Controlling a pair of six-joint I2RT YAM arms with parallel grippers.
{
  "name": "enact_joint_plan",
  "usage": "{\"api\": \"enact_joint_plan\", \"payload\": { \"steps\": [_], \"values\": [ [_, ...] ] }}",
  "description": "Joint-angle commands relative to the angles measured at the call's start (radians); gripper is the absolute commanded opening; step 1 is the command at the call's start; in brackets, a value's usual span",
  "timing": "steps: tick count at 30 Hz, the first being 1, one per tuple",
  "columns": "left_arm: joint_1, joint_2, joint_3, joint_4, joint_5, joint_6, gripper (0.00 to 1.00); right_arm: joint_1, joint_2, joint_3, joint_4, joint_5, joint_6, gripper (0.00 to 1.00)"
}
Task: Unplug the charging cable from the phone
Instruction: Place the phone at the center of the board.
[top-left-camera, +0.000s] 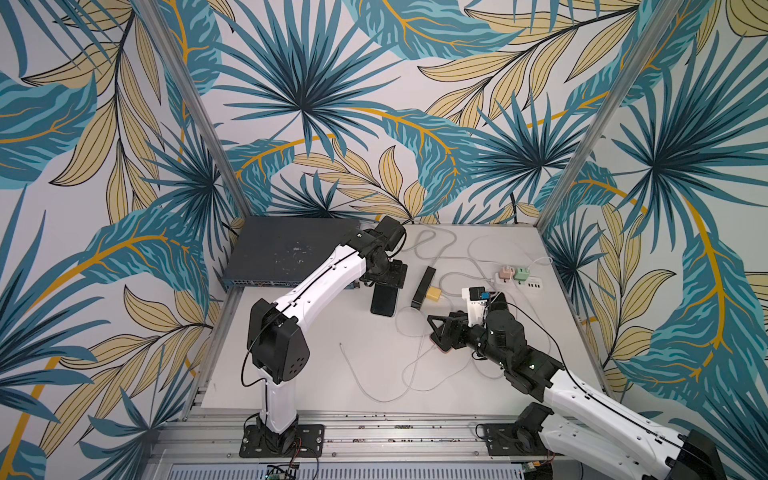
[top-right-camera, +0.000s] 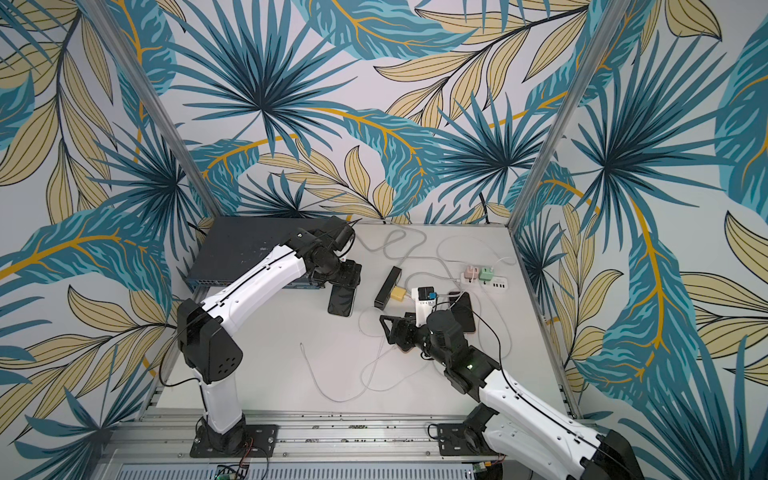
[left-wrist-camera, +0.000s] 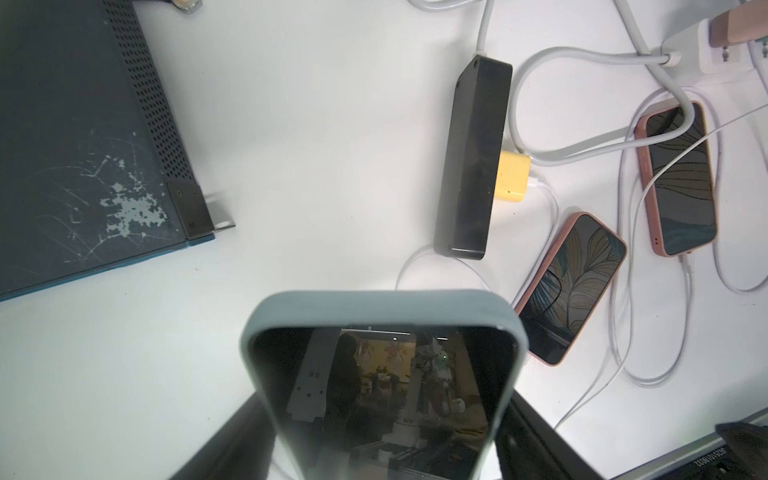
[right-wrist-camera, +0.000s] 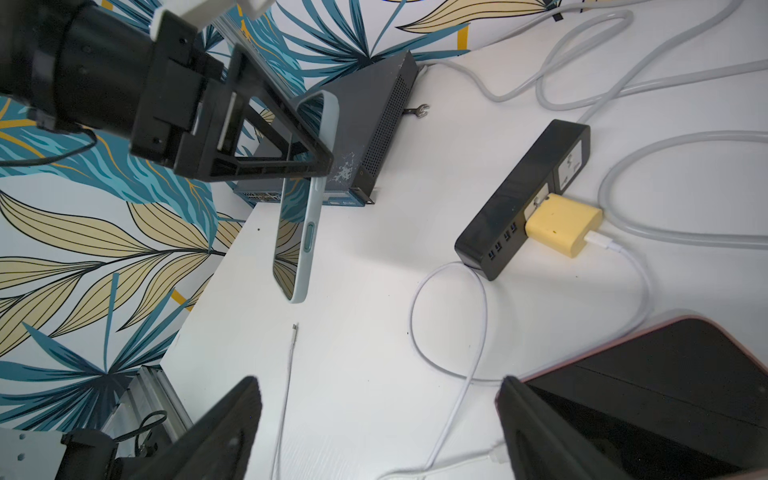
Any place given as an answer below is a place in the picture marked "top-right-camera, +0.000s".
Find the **black phone grey case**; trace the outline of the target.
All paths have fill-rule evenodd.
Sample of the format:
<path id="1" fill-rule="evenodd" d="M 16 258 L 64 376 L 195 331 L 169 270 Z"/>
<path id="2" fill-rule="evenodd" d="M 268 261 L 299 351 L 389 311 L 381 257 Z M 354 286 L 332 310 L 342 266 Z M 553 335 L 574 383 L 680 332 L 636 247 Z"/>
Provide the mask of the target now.
<path id="1" fill-rule="evenodd" d="M 334 285 L 331 289 L 327 312 L 330 315 L 349 317 L 355 302 L 356 289 Z"/>

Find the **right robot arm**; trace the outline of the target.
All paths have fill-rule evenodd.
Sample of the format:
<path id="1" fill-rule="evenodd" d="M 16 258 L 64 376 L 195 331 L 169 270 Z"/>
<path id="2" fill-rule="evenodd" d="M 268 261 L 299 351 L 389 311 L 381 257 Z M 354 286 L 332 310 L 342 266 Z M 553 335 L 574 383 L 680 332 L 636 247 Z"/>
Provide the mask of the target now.
<path id="1" fill-rule="evenodd" d="M 624 436 L 601 434 L 559 412 L 508 374 L 499 360 L 469 344 L 449 310 L 436 310 L 419 325 L 411 316 L 382 315 L 389 344 L 419 348 L 444 367 L 459 393 L 477 406 L 465 418 L 467 443 L 517 461 L 545 479 L 642 479 Z"/>

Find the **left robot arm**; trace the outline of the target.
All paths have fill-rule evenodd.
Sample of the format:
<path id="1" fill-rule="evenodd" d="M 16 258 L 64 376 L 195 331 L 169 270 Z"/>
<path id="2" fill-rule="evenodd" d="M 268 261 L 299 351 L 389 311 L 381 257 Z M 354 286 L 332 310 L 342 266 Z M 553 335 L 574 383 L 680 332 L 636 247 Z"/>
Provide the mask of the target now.
<path id="1" fill-rule="evenodd" d="M 218 293 L 200 303 L 188 299 L 179 306 L 179 350 L 199 384 L 203 433 L 214 450 L 234 454 L 247 442 L 235 378 L 243 352 L 235 334 L 278 291 L 304 275 L 316 285 L 329 283 L 341 289 L 339 298 L 351 301 L 362 266 L 343 259 L 340 252 L 354 238 L 354 227 L 337 217 L 313 230 L 297 228 Z"/>

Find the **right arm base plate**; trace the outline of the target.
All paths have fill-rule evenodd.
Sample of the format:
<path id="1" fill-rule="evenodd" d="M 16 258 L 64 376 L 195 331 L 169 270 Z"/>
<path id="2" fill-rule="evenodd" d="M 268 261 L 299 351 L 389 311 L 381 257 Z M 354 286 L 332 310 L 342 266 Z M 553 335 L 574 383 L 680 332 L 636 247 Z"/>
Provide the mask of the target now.
<path id="1" fill-rule="evenodd" d="M 486 441 L 485 425 L 462 423 L 437 423 L 428 427 L 428 434 L 437 441 L 444 457 L 498 457 Z"/>

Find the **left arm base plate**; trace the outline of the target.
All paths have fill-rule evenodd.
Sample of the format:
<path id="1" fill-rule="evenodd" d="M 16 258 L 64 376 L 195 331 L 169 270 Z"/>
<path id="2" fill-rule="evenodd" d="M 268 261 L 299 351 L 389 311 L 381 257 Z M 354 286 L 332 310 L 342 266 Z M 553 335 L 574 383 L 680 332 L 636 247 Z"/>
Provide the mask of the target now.
<path id="1" fill-rule="evenodd" d="M 271 458 L 279 427 L 274 424 L 241 423 L 223 434 L 215 432 L 202 421 L 196 426 L 190 450 L 191 458 Z"/>

